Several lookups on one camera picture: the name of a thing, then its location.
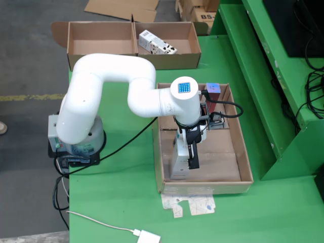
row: concrete floor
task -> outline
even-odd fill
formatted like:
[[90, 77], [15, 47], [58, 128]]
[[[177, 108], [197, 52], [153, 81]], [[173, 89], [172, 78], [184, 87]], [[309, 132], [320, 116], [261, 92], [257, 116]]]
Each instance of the concrete floor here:
[[[52, 206], [58, 175], [47, 157], [48, 115], [61, 99], [27, 95], [67, 91], [66, 50], [53, 41], [51, 22], [119, 20], [84, 12], [87, 2], [0, 1], [0, 120], [9, 127], [0, 136], [0, 238], [66, 230]], [[180, 21], [174, 6], [160, 0], [156, 22]]]

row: robotic arm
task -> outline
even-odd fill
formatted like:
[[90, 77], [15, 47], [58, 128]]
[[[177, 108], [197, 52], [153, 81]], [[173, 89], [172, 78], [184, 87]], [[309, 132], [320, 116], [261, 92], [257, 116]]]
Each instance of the robotic arm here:
[[49, 154], [61, 158], [59, 164], [68, 160], [61, 168], [68, 170], [69, 165], [99, 162], [105, 136], [97, 112], [104, 82], [129, 83], [128, 106], [138, 116], [174, 116], [179, 128], [174, 140], [171, 179], [185, 179], [190, 169], [199, 168], [196, 144], [206, 139], [206, 128], [215, 127], [208, 109], [200, 104], [197, 82], [184, 76], [174, 80], [170, 88], [156, 89], [152, 63], [139, 57], [111, 54], [80, 58], [59, 115], [49, 116]]
[[155, 68], [146, 59], [111, 54], [80, 58], [56, 124], [60, 140], [83, 142], [94, 125], [104, 82], [129, 83], [128, 106], [141, 117], [174, 115], [178, 123], [191, 126], [200, 117], [198, 84], [180, 77], [170, 88], [155, 89]]

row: blue led panel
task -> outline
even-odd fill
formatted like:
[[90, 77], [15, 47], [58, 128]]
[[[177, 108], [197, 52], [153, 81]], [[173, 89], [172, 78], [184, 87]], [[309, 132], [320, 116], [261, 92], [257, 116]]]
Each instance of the blue led panel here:
[[179, 84], [179, 93], [189, 93], [190, 92], [190, 83]]

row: white box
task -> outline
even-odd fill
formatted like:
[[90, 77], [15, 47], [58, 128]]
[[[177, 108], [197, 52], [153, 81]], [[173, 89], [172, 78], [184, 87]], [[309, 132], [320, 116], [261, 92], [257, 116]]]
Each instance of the white box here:
[[148, 30], [139, 34], [139, 45], [151, 54], [175, 54], [177, 52], [177, 49]]

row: green table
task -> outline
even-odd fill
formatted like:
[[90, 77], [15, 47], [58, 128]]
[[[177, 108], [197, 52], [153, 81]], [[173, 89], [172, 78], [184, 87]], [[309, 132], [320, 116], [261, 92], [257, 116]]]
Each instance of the green table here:
[[[255, 183], [241, 195], [215, 195], [214, 214], [183, 218], [164, 210], [157, 192], [152, 131], [100, 165], [70, 176], [70, 209], [105, 223], [145, 229], [168, 242], [321, 242], [324, 204], [312, 177], [260, 181], [275, 159], [228, 36], [199, 37], [198, 69], [160, 70], [157, 82], [191, 76], [199, 83], [230, 83], [245, 109], [240, 117]], [[150, 119], [132, 114], [127, 84], [105, 84], [99, 114], [107, 133], [103, 157], [137, 134]], [[70, 242], [137, 242], [131, 233], [70, 215]]]

